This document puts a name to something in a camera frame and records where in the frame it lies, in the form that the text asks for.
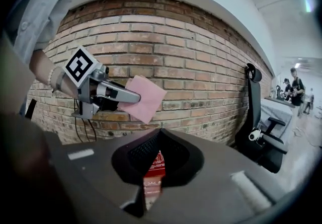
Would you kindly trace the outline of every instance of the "table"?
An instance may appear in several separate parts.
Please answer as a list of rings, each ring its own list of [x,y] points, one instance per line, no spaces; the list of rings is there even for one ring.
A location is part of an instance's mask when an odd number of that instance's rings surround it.
[[[291,107],[289,105],[285,105],[283,101],[275,101],[271,100],[271,98],[261,99],[261,120],[259,122],[259,129],[265,131],[269,127],[271,122],[268,119],[270,117],[285,122],[285,126],[277,124],[272,130],[271,134],[277,138],[280,138],[284,143],[286,143],[292,132],[293,113]]]
[[[277,102],[277,103],[281,103],[281,104],[289,106],[291,108],[295,108],[295,106],[292,103],[289,103],[287,101],[278,100],[278,99],[275,99],[275,98],[272,98],[272,97],[265,97],[265,99],[270,100],[270,101],[274,101],[274,102]]]

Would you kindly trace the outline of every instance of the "red package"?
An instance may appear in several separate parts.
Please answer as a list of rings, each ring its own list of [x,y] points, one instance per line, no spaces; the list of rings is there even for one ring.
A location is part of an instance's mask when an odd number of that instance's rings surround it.
[[[146,209],[149,210],[161,193],[161,180],[166,175],[165,161],[159,152],[143,178]]]

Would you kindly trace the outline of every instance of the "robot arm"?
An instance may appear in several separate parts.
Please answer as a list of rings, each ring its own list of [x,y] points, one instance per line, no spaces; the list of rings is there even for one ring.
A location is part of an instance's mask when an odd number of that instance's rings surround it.
[[[108,67],[97,61],[84,47],[79,47],[64,66],[77,87],[79,108],[73,117],[92,119],[99,110],[117,109],[119,102],[137,103],[139,94],[108,79]]]

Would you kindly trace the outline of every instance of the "cable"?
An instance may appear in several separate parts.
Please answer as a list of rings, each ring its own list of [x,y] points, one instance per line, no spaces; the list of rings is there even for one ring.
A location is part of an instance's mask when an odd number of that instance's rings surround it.
[[[89,124],[90,124],[90,125],[91,125],[91,127],[92,127],[93,132],[94,132],[94,135],[95,135],[95,141],[97,141],[97,137],[96,137],[95,129],[94,129],[94,127],[93,127],[92,123],[90,122],[90,120],[88,120],[88,121],[89,121]]]
[[[87,131],[86,131],[85,121],[84,121],[83,119],[82,119],[82,122],[83,122],[83,124],[84,124],[84,129],[85,129],[86,138],[87,138],[87,140],[90,142],[89,136],[87,135]]]
[[[76,102],[76,99],[74,99],[74,110],[76,111],[76,105],[75,105],[75,102]],[[76,117],[75,117],[75,130],[76,130],[76,134],[77,134],[77,136],[78,136],[79,140],[80,140],[81,142],[83,142],[83,141],[82,141],[82,139],[80,138],[79,134],[78,134],[78,131],[77,131],[77,126],[76,126]]]

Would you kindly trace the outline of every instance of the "bracelet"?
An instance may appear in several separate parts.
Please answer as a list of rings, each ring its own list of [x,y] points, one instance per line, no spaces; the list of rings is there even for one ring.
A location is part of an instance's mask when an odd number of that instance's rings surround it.
[[[56,68],[58,68],[58,66],[55,66],[50,72],[49,72],[49,76],[48,76],[48,79],[47,79],[47,85],[48,86],[51,86],[51,76],[52,74],[54,73],[54,71],[56,70]]]
[[[59,91],[61,91],[61,83],[62,83],[62,80],[64,79],[64,77],[66,76],[67,74],[64,72],[64,71],[62,71],[60,74],[59,74],[59,76],[58,76],[58,78],[57,78],[57,81],[56,81],[56,88],[55,88],[55,90],[59,90]]]

